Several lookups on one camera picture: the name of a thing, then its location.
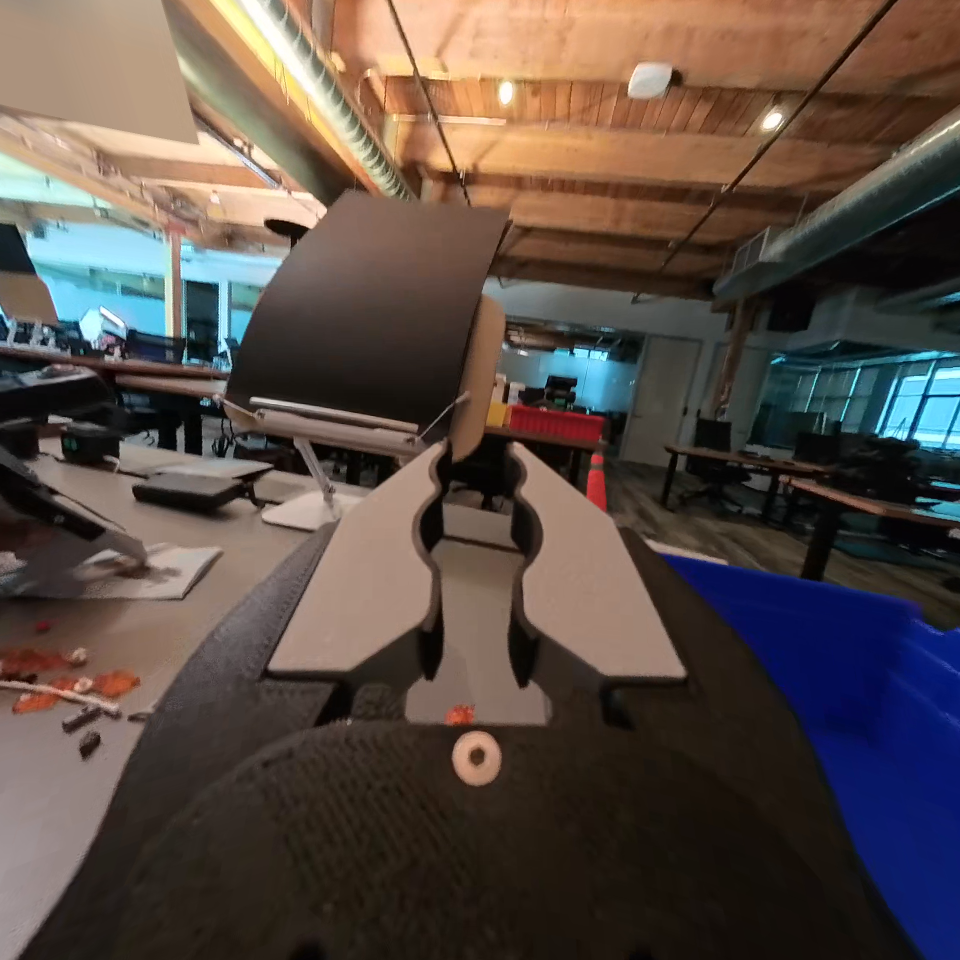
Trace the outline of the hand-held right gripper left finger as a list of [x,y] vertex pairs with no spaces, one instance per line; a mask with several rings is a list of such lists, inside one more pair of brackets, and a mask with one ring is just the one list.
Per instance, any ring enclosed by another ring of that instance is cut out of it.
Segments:
[[437,442],[320,530],[317,564],[266,667],[272,678],[434,680],[444,653],[442,577],[450,442]]

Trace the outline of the wooden desk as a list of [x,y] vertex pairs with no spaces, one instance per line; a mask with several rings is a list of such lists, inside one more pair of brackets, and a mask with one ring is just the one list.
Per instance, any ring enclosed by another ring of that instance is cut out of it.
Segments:
[[586,469],[595,453],[606,452],[606,438],[571,438],[568,436],[515,429],[511,426],[490,426],[484,429],[484,438],[495,438],[504,444],[518,443],[534,452],[548,466],[563,475],[571,486],[582,489],[586,483]]
[[959,519],[956,515],[943,515],[926,508],[864,497],[808,479],[789,477],[785,483],[793,492],[813,498],[818,504],[817,517],[798,574],[802,580],[812,582],[823,580],[844,513],[863,514],[885,521],[934,526],[948,531],[959,527]]
[[25,345],[2,345],[2,371],[26,371],[51,365],[73,365],[95,371],[116,391],[154,397],[161,415],[158,445],[178,450],[178,430],[183,432],[183,452],[203,454],[201,403],[221,396],[228,375],[206,366],[162,364],[130,359],[71,356]]

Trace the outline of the red plastic bin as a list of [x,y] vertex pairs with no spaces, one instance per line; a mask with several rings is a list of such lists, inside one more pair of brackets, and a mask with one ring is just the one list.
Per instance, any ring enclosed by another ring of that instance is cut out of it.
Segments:
[[604,439],[606,418],[545,407],[513,404],[508,408],[511,431],[560,440],[598,443]]

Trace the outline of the metal ceiling duct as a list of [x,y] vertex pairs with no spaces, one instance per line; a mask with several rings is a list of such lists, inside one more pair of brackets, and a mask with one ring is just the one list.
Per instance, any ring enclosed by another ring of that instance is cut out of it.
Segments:
[[959,109],[794,226],[764,241],[758,256],[716,280],[727,303],[797,278],[900,222],[954,198],[959,190]]
[[294,10],[282,1],[241,1],[239,6],[372,188],[414,202],[417,198],[400,169]]

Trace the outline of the black power bank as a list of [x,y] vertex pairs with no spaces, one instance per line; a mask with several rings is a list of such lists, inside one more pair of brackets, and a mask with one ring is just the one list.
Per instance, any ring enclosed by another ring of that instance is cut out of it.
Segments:
[[248,496],[238,479],[183,473],[153,474],[130,491],[138,503],[204,516]]

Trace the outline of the black charging case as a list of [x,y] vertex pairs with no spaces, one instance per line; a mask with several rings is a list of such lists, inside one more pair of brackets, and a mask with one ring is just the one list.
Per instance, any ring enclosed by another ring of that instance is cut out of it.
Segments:
[[72,421],[60,434],[61,461],[84,467],[104,463],[117,466],[122,437],[122,433],[109,426]]

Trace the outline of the white ceiling device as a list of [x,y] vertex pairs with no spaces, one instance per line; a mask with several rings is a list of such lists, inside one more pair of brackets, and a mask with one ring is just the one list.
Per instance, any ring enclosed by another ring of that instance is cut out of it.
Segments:
[[642,61],[630,73],[627,94],[630,100],[647,101],[666,95],[673,83],[673,64],[662,61]]

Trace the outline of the instruction booklet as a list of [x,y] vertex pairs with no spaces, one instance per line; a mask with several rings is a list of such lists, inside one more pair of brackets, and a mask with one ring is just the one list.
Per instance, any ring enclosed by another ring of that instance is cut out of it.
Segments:
[[73,567],[43,573],[12,554],[2,555],[2,598],[181,601],[221,558],[221,547],[158,543],[148,558],[104,550]]

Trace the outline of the white laptop stand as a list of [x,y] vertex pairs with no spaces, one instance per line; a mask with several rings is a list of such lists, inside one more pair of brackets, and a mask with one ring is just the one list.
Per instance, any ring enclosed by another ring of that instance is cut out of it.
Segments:
[[409,461],[425,451],[428,431],[447,414],[458,413],[467,406],[472,394],[469,390],[461,392],[423,427],[386,417],[263,397],[253,397],[250,408],[227,399],[222,392],[214,393],[213,400],[222,406],[234,426],[257,428],[264,435],[293,442],[318,490],[267,508],[261,517],[270,525],[313,532],[342,519],[363,498],[363,493],[334,484],[324,471],[315,446]]

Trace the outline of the grey flat pouch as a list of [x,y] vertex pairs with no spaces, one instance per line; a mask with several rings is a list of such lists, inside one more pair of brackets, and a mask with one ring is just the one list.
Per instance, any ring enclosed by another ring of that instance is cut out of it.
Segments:
[[229,459],[204,459],[191,462],[147,462],[142,458],[122,456],[118,462],[121,473],[142,478],[156,475],[193,476],[238,482],[256,482],[273,471],[269,463],[234,461]]

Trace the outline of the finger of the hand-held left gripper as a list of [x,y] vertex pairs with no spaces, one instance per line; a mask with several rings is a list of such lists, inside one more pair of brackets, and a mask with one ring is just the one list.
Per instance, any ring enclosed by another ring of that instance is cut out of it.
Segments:
[[83,591],[91,559],[149,562],[144,543],[108,518],[44,483],[25,462],[1,450],[3,599],[73,596]]

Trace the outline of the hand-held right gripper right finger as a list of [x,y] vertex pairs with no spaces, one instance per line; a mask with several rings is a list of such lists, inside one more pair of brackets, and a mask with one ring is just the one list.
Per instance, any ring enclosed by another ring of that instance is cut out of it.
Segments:
[[510,599],[517,685],[684,684],[687,667],[616,523],[515,442],[509,478],[510,536],[522,557]]

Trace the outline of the blue plastic bin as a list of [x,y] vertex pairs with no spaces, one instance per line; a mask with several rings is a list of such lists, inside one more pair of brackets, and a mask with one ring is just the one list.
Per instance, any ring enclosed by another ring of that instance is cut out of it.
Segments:
[[958,630],[904,599],[666,554],[811,740],[846,830],[923,958],[959,957]]

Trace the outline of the orange lego flame piece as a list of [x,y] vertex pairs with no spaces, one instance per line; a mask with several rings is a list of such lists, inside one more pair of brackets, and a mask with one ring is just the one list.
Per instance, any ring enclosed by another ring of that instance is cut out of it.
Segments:
[[7,648],[1,650],[1,680],[17,680],[23,677],[50,673],[71,667],[62,653],[32,648]]

